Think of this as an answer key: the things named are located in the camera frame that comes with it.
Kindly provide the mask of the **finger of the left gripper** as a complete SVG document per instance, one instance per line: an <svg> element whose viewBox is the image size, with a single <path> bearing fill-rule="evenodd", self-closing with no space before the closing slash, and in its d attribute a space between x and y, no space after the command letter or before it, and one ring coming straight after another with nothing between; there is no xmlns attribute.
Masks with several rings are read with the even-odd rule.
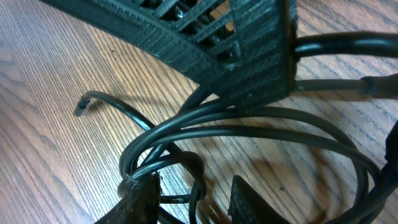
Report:
<svg viewBox="0 0 398 224"><path fill-rule="evenodd" d="M241 108L288 97L297 63L295 1L46 0Z"/></svg>

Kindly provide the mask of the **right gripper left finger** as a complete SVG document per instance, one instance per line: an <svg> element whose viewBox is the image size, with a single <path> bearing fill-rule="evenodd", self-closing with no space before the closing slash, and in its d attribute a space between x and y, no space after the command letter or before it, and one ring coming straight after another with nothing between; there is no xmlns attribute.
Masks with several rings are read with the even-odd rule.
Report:
<svg viewBox="0 0 398 224"><path fill-rule="evenodd" d="M159 219L160 179L147 175L95 224L156 224Z"/></svg>

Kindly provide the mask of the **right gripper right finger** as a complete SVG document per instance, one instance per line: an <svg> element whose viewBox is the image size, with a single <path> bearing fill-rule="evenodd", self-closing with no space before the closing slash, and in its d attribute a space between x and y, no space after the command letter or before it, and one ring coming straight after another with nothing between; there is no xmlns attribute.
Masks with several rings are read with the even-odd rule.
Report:
<svg viewBox="0 0 398 224"><path fill-rule="evenodd" d="M239 175L233 177L228 215L232 224L289 224Z"/></svg>

